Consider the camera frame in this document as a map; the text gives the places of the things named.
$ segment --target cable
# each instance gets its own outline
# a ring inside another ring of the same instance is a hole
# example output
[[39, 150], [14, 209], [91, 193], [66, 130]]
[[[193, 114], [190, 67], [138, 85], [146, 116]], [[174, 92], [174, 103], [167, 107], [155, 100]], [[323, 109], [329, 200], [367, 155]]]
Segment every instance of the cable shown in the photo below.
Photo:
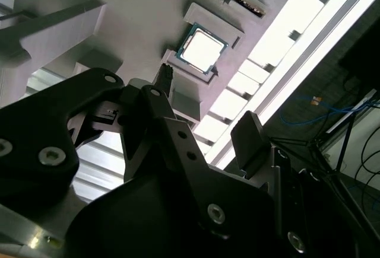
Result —
[[[312, 98], [309, 98], [309, 97], [303, 97], [303, 98], [300, 98], [301, 100], [312, 100], [312, 101], [316, 101]], [[378, 104], [378, 103], [373, 103], [373, 102], [369, 102], [369, 103], [365, 103], [363, 104], [361, 107], [357, 108], [357, 109], [354, 109], [352, 110], [352, 108], [354, 106], [350, 106], [350, 107], [346, 107], [346, 108], [343, 108], [343, 109], [336, 109], [332, 106], [330, 106], [329, 104], [325, 103], [325, 102], [322, 102], [322, 101], [318, 101], [318, 103], [322, 104], [322, 106], [326, 107], [326, 108], [329, 108], [330, 110], [332, 110], [333, 112], [329, 112], [323, 116], [320, 116], [320, 117], [317, 117], [316, 119], [312, 119], [312, 120], [307, 120], [307, 121], [304, 121], [304, 122], [295, 122], [295, 123], [292, 123], [292, 122], [288, 122], [283, 114], [282, 114], [282, 110], [280, 109], [280, 119], [283, 123], [285, 123], [286, 125], [289, 125], [289, 126], [303, 126], [303, 125], [310, 125], [311, 123], [315, 123], [315, 122], [318, 122], [319, 120], [321, 119], [325, 119], [331, 115], [334, 115], [334, 114], [338, 114], [338, 113], [354, 113], [354, 112], [359, 112], [359, 111], [362, 111], [364, 110], [365, 108], [367, 107], [372, 107], [370, 106], [371, 104]]]
[[365, 162], [368, 161], [368, 159], [370, 159], [371, 157], [373, 157], [375, 154], [379, 153], [380, 151], [377, 151], [377, 152], [374, 152], [373, 154], [371, 154], [365, 161], [364, 161], [364, 152], [365, 152], [365, 149], [367, 147], [367, 144], [368, 142], [370, 141], [370, 139], [377, 133], [377, 131], [380, 130], [380, 126], [378, 128], [376, 128], [372, 133], [371, 135], [368, 137], [368, 139], [366, 140], [366, 142], [364, 143], [364, 146], [363, 146], [363, 149], [362, 149], [362, 154], [360, 156], [360, 167], [363, 167], [367, 172], [370, 172], [371, 174], [380, 174], [380, 172], [373, 172], [371, 171], [370, 169], [368, 169], [366, 166], [365, 166]]
[[363, 188], [363, 190], [362, 190], [362, 210], [363, 210], [363, 213], [364, 213], [364, 215], [365, 216], [367, 216], [367, 213], [366, 213], [366, 210], [365, 210], [365, 207], [364, 207], [364, 194], [365, 194], [365, 189], [367, 188], [367, 186], [369, 185], [369, 182], [371, 182], [371, 180], [373, 179], [373, 178], [375, 178], [375, 176], [376, 175], [379, 175], [380, 173], [376, 173], [376, 174], [373, 174], [372, 176], [371, 176], [371, 178], [368, 180], [368, 182], [364, 185], [364, 188]]
[[316, 119], [312, 119], [312, 120], [307, 120], [307, 121], [305, 121], [305, 122], [291, 123], [291, 122], [288, 122], [286, 119], [284, 119], [284, 117], [283, 117], [283, 115], [282, 115], [282, 112], [281, 112], [281, 110], [280, 110], [280, 119], [281, 119], [281, 121], [282, 121], [283, 123], [285, 123], [285, 124], [287, 124], [287, 125], [289, 125], [289, 126], [303, 126], [303, 125], [309, 125], [309, 124], [311, 124], [311, 123], [315, 123], [315, 122], [317, 122], [317, 121], [319, 121], [319, 120], [321, 120], [321, 119], [324, 119], [324, 118], [326, 118], [326, 117], [328, 117], [328, 116], [331, 116], [331, 115], [333, 115], [333, 114], [337, 114], [337, 113], [338, 113], [338, 112], [333, 112], [333, 113], [325, 114], [325, 115], [323, 115], [323, 116], [321, 116], [321, 117], [317, 117]]

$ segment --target gray plastic part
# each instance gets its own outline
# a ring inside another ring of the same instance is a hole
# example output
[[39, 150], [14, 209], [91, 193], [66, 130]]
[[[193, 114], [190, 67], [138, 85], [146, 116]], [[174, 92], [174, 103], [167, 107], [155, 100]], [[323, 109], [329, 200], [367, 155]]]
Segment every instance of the gray plastic part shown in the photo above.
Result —
[[201, 121], [200, 103], [174, 90], [172, 108], [175, 114], [199, 124]]
[[91, 0], [0, 30], [0, 107], [25, 94], [32, 73], [94, 34], [104, 9]]

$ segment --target blue cable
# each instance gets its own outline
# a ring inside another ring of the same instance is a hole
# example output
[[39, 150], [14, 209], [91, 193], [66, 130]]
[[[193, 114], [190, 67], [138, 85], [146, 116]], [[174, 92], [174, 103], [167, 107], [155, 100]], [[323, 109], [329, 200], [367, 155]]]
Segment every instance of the blue cable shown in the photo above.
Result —
[[296, 123], [291, 123], [291, 122], [288, 122], [286, 119], [284, 119], [283, 115], [282, 115], [282, 112], [281, 112], [281, 109], [280, 109], [280, 119], [283, 123], [285, 123], [286, 125], [290, 125], [290, 126], [303, 126], [303, 125], [310, 125], [311, 123], [315, 123], [321, 119], [325, 119], [326, 117], [328, 116], [331, 116], [331, 115], [334, 115], [334, 114], [338, 114], [338, 113], [351, 113], [351, 112], [359, 112], [363, 109], [365, 109], [368, 105], [374, 105], [374, 104], [380, 104], [380, 103], [373, 103], [373, 102], [368, 102], [368, 103], [365, 103], [364, 105], [362, 105], [361, 107], [355, 109], [355, 110], [352, 110], [352, 108], [354, 106], [350, 106], [350, 107], [346, 107], [346, 108], [343, 108], [343, 109], [337, 109], [337, 108], [334, 108], [333, 106], [330, 106], [328, 103], [325, 103], [323, 101], [318, 101], [318, 100], [315, 100], [314, 98], [312, 97], [298, 97], [297, 99], [300, 99], [300, 100], [310, 100], [310, 101], [317, 101], [320, 105], [332, 110], [333, 112], [332, 113], [328, 113], [328, 114], [325, 114], [323, 116], [320, 116], [320, 117], [317, 117], [316, 119], [312, 119], [312, 120], [307, 120], [305, 122], [296, 122]]

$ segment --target screw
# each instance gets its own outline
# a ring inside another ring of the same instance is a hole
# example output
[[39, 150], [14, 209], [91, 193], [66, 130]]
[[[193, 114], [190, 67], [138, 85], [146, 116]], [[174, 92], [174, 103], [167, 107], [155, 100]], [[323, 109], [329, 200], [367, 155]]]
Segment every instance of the screw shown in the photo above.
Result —
[[150, 90], [150, 92], [151, 92], [153, 95], [155, 95], [155, 96], [159, 96], [159, 95], [161, 95], [160, 91], [157, 91], [157, 90], [155, 90], [155, 89]]
[[216, 224], [222, 224], [226, 220], [223, 210], [218, 205], [211, 203], [207, 208], [208, 216]]
[[114, 79], [114, 77], [112, 77], [112, 76], [106, 75], [104, 78], [108, 82], [111, 82], [111, 83], [115, 83], [116, 82], [116, 79]]
[[12, 151], [12, 149], [13, 146], [9, 141], [0, 138], [0, 157], [9, 154]]
[[57, 166], [66, 159], [66, 153], [58, 147], [50, 146], [40, 151], [38, 159], [43, 165]]
[[297, 250], [298, 253], [302, 254], [305, 252], [305, 245], [297, 234], [294, 232], [288, 232], [287, 239], [289, 239], [290, 244]]

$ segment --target metal frame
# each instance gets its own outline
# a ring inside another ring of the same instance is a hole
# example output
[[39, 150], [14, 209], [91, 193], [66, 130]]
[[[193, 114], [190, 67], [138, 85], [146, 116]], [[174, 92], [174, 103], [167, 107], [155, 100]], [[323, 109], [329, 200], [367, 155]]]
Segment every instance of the metal frame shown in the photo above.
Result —
[[[224, 154], [219, 153], [230, 141], [229, 133], [244, 112], [254, 110], [265, 124], [373, 1], [330, 0], [290, 49], [282, 63], [207, 153], [207, 162], [225, 168], [229, 163], [227, 159], [235, 156], [234, 150], [231, 148]], [[222, 160], [216, 161], [216, 158], [221, 157]]]

